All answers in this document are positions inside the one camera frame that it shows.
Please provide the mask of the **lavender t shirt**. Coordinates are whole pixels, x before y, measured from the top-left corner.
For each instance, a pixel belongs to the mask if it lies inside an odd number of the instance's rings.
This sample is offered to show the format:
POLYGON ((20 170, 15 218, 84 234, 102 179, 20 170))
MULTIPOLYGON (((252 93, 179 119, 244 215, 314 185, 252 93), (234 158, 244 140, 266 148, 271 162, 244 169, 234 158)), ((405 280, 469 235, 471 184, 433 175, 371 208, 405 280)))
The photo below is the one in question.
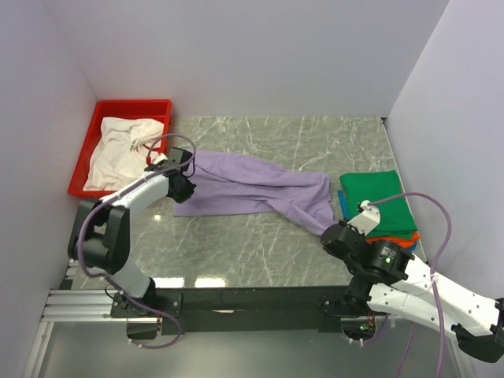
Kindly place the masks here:
POLYGON ((292 172, 243 154, 199 151, 191 181, 195 192, 173 206, 176 217, 277 212, 314 235, 335 223, 329 176, 292 172))

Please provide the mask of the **green t shirt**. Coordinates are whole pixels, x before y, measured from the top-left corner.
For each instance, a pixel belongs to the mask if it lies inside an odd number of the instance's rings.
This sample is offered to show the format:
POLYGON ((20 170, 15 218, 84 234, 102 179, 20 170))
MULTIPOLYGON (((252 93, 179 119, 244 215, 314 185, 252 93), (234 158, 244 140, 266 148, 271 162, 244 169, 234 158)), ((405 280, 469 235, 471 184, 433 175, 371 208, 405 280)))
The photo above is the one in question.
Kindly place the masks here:
MULTIPOLYGON (((395 170, 386 172, 349 172, 339 181, 346 199, 349 218, 358 214, 358 205, 364 201, 379 201, 402 193, 402 186, 395 170)), ((404 198, 377 206, 380 224, 369 233, 369 238, 392 237, 417 238, 417 226, 404 198)))

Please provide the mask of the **orange t shirt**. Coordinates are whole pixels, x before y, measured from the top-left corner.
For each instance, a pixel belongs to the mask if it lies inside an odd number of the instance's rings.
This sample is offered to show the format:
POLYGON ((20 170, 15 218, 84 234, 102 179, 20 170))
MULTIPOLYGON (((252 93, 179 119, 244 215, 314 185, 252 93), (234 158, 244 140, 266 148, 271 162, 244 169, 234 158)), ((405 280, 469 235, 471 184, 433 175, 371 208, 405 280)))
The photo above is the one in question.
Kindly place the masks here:
POLYGON ((398 237, 398 236, 389 236, 389 235, 384 235, 384 236, 377 236, 377 237, 368 237, 366 241, 368 243, 376 242, 379 240, 388 240, 393 243, 398 244, 399 246, 403 248, 414 248, 417 245, 417 241, 420 239, 420 235, 418 232, 411 232, 410 234, 407 234, 406 237, 398 237))

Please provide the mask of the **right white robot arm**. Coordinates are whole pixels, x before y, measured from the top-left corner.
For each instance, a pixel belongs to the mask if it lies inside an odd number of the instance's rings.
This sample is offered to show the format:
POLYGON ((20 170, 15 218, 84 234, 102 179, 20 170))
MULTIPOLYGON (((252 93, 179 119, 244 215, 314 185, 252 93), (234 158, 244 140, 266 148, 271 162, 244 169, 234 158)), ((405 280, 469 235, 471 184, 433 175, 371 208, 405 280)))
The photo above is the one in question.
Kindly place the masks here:
POLYGON ((343 304, 356 314, 389 313, 436 330, 480 361, 503 356, 503 300, 487 298, 432 272, 390 240, 366 241, 340 221, 321 236, 324 250, 352 275, 343 304))

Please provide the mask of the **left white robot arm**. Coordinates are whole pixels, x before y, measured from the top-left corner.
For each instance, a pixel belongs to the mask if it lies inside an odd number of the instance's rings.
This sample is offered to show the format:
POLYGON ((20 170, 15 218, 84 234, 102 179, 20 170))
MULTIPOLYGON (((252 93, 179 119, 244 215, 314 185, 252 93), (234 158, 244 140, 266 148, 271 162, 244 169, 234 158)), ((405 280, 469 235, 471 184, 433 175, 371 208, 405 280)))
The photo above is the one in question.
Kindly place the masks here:
POLYGON ((124 292, 141 317, 160 311, 154 279, 130 257, 131 218, 161 198, 182 203, 196 185, 184 173, 195 166, 195 154, 173 147, 169 155, 149 164, 141 176, 119 191, 80 202, 69 239, 68 255, 88 276, 106 279, 124 292))

